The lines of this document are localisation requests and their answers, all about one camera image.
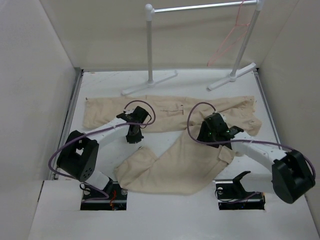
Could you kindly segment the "beige trousers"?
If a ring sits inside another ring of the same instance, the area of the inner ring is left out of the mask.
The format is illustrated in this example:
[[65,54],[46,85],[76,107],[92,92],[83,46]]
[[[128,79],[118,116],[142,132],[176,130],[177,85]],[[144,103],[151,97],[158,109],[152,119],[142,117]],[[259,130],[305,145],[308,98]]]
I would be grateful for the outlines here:
[[143,106],[156,116],[145,129],[148,134],[180,132],[174,141],[146,142],[115,168],[119,185],[146,194],[192,195],[232,163],[235,152],[225,146],[211,147],[195,142],[203,119],[213,111],[223,114],[229,127],[249,135],[258,134],[262,122],[255,117],[253,96],[202,100],[183,96],[143,95],[100,97],[85,101],[83,126],[96,129],[109,123],[128,107]]

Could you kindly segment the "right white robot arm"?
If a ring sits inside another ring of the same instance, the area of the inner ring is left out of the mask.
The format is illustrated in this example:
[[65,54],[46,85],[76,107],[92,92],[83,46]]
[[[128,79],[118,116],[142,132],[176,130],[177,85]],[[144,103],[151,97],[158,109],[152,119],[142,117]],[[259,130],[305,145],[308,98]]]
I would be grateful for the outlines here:
[[299,151],[272,147],[274,142],[255,140],[238,126],[228,127],[220,113],[204,118],[197,141],[211,147],[225,146],[246,155],[271,172],[272,190],[285,203],[292,204],[316,184],[314,170]]

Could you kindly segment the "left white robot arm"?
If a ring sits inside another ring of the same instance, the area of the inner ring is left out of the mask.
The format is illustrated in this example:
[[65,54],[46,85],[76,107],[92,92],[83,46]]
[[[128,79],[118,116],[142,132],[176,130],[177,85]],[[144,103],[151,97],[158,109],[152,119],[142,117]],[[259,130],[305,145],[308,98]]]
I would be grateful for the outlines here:
[[118,114],[113,120],[87,133],[72,131],[67,145],[61,150],[56,165],[74,179],[94,189],[100,199],[112,195],[112,180],[104,173],[95,170],[98,151],[119,138],[129,144],[137,144],[144,138],[141,127],[150,114],[137,106]]

